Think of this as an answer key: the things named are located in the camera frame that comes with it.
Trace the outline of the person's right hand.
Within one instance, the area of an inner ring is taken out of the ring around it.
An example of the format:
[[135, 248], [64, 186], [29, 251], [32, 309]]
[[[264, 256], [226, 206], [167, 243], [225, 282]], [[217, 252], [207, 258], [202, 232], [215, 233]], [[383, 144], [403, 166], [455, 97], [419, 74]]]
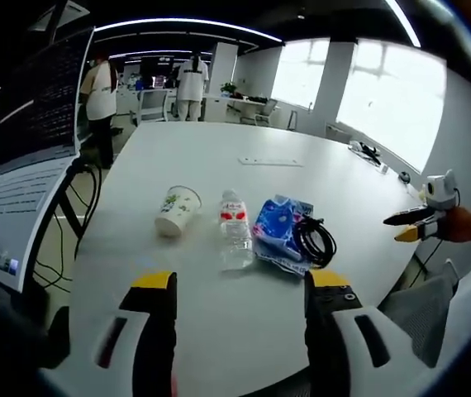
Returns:
[[449, 242], [471, 242], [471, 212], [463, 207], [452, 208], [440, 221], [438, 236]]

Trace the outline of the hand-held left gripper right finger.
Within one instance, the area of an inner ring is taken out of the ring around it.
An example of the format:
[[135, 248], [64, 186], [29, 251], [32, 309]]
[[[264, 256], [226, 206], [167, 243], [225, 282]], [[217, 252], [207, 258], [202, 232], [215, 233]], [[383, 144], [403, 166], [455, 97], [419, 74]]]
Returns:
[[330, 270], [305, 275], [311, 396], [405, 396], [412, 340]]

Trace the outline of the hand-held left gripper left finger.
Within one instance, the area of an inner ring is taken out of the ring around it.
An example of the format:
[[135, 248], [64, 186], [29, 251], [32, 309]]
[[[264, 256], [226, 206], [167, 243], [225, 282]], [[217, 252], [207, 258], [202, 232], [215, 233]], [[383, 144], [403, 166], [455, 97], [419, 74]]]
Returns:
[[70, 301], [70, 396], [170, 396], [177, 275], [87, 278]]

